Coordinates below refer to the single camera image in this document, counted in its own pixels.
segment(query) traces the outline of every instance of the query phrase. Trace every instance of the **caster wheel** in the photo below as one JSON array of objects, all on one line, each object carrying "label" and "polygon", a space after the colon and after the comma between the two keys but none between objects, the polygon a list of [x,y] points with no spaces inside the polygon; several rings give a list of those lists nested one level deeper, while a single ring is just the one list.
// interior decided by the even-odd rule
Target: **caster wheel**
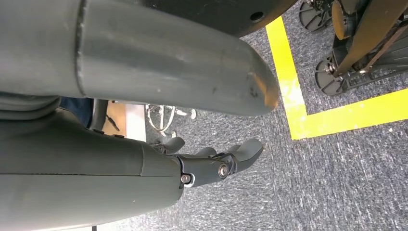
[{"label": "caster wheel", "polygon": [[345,80],[341,77],[335,78],[330,74],[332,66],[331,58],[321,61],[315,70],[315,80],[319,89],[326,95],[337,95],[343,93]]},{"label": "caster wheel", "polygon": [[318,2],[324,0],[314,1],[303,1],[299,9],[300,24],[303,26],[303,28],[311,32],[326,27],[332,21],[332,4],[321,4]]}]

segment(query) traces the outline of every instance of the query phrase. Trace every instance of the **yellow tape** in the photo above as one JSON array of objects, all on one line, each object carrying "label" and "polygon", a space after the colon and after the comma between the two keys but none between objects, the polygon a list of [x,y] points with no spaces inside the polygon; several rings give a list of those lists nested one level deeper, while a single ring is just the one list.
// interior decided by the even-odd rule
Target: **yellow tape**
[{"label": "yellow tape", "polygon": [[266,29],[293,140],[408,119],[408,89],[308,115],[282,18]]}]

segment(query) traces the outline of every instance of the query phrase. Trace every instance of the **blue jeans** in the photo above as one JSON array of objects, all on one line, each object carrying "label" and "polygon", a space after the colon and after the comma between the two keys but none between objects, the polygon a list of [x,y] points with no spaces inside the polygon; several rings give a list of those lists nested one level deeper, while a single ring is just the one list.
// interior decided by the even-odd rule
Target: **blue jeans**
[{"label": "blue jeans", "polygon": [[74,113],[81,124],[89,128],[92,121],[93,99],[62,97],[60,107]]}]

